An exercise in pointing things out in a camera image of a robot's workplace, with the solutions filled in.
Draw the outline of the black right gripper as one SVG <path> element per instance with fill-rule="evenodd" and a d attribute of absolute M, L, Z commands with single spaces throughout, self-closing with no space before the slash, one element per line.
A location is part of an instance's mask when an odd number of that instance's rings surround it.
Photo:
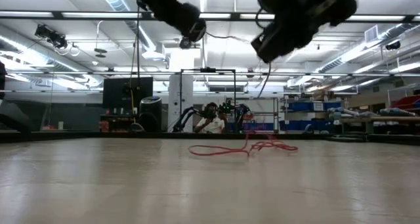
<path fill-rule="evenodd" d="M 257 56 L 265 63 L 307 45 L 324 23 L 325 12 L 335 4 L 335 0 L 257 1 L 260 5 L 255 17 L 257 24 L 262 11 L 274 16 L 251 42 Z"/>

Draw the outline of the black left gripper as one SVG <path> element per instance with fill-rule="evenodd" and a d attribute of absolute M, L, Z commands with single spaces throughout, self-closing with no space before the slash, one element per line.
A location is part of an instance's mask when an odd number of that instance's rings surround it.
<path fill-rule="evenodd" d="M 207 30 L 201 11 L 190 3 L 179 3 L 175 11 L 175 28 L 190 41 L 199 41 Z"/>

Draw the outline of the white pillar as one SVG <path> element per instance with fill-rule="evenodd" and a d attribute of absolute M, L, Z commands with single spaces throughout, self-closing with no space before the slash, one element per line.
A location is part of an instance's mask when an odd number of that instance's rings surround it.
<path fill-rule="evenodd" d="M 180 73 L 182 69 L 188 70 L 193 67 L 194 57 L 188 50 L 179 49 L 171 53 L 169 71 L 175 74 L 169 77 L 168 132 L 173 131 L 173 127 L 180 118 L 183 110 L 194 105 L 194 77 L 193 75 Z"/>

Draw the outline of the shelf with blue bins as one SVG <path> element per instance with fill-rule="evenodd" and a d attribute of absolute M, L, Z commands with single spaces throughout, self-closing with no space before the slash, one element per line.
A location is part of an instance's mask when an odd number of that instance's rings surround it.
<path fill-rule="evenodd" d="M 294 101 L 284 100 L 278 122 L 280 131 L 304 131 L 309 125 L 315 132 L 330 131 L 333 120 L 332 108 L 341 107 L 341 101 Z"/>

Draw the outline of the person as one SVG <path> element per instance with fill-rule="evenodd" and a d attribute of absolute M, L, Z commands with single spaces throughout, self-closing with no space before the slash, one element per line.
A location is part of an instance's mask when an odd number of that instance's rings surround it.
<path fill-rule="evenodd" d="M 206 105 L 205 109 L 216 112 L 215 118 L 202 118 L 194 128 L 194 133 L 212 133 L 219 134 L 226 131 L 227 118 L 222 112 L 218 112 L 217 105 L 210 102 Z"/>

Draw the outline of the black display panel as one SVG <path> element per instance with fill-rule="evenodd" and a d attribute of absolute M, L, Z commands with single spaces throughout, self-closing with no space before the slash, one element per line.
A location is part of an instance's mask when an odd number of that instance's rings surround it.
<path fill-rule="evenodd" d="M 111 114 L 140 114 L 140 101 L 153 95 L 153 78 L 105 79 L 102 107 Z"/>

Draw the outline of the black equipment cart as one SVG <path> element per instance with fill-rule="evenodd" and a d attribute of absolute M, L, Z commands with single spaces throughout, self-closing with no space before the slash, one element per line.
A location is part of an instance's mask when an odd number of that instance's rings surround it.
<path fill-rule="evenodd" d="M 139 129 L 132 116 L 127 115 L 101 115 L 99 131 L 102 133 L 128 133 Z"/>

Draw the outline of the wooden work table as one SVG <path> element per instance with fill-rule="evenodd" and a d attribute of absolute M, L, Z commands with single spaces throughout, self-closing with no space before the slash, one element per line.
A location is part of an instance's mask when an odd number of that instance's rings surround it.
<path fill-rule="evenodd" d="M 345 124 L 360 123 L 364 125 L 366 133 L 374 132 L 375 123 L 379 125 L 389 125 L 390 123 L 405 123 L 415 128 L 420 124 L 420 114 L 409 112 L 400 108 L 383 108 L 378 113 L 357 112 L 346 108 L 330 108 L 327 110 L 328 116 L 334 121 L 334 124 L 340 123 L 342 127 Z"/>

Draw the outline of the black background rig frame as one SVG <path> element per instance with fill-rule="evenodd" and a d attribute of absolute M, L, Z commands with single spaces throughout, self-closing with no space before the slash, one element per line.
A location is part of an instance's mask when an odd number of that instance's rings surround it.
<path fill-rule="evenodd" d="M 237 90 L 236 90 L 236 71 L 235 69 L 216 69 L 216 68 L 210 68 L 210 67 L 205 67 L 205 68 L 193 68 L 193 69 L 181 69 L 179 72 L 179 112 L 180 115 L 182 114 L 183 110 L 182 110 L 182 75 L 185 71 L 191 71 L 191 72 L 199 72 L 200 74 L 210 74 L 210 73 L 217 73 L 218 75 L 224 75 L 226 72 L 232 72 L 233 76 L 234 76 L 234 103 L 236 103 L 236 94 L 237 94 Z M 215 118 L 217 113 L 216 112 L 212 112 L 212 111 L 208 111 L 208 110 L 204 110 L 204 112 L 200 112 L 199 111 L 199 116 L 204 117 L 204 118 Z"/>

